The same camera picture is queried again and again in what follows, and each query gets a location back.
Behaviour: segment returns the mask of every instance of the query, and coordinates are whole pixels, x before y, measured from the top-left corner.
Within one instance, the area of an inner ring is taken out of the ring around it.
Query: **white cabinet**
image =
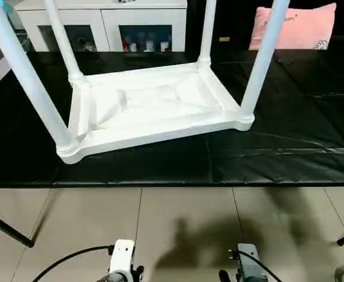
[[[58,46],[45,10],[18,11],[36,51],[56,51]],[[100,10],[60,10],[75,51],[110,51]]]
[[[147,42],[151,51],[163,51],[163,44],[172,51],[185,50],[185,9],[102,10],[102,17],[112,51],[130,49],[131,44],[144,51]]]
[[[58,46],[43,0],[9,0],[36,51]],[[55,0],[74,51],[184,51],[187,0]]]

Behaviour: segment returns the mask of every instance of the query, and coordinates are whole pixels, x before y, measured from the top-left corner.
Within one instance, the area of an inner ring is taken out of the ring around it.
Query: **pink pillow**
[[[336,3],[320,8],[288,9],[277,49],[327,49],[335,20]],[[258,50],[271,9],[258,7],[249,50]]]

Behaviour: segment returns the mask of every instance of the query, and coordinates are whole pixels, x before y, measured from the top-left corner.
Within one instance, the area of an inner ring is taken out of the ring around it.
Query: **black plastic sheet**
[[[241,102],[255,52],[212,69]],[[67,123],[71,87],[58,53],[30,53]],[[183,53],[79,53],[87,75],[193,61]],[[64,164],[9,73],[0,82],[0,187],[344,185],[344,52],[277,51],[248,132],[225,130]]]

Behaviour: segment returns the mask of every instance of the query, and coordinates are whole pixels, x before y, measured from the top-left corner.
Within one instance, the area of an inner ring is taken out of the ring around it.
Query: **black cloth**
[[[255,52],[214,55],[240,102]],[[29,53],[67,123],[58,53]],[[184,53],[77,53],[86,75],[191,62]],[[64,164],[12,72],[0,82],[0,187],[344,185],[344,51],[277,51],[248,132],[224,130]]]

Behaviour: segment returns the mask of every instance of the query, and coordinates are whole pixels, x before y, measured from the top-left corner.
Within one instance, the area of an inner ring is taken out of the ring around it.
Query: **cabinet door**
[[[101,10],[111,51],[185,50],[186,9]]]
[[[18,11],[36,51],[58,51],[46,11]],[[74,51],[110,51],[100,10],[60,10]]]

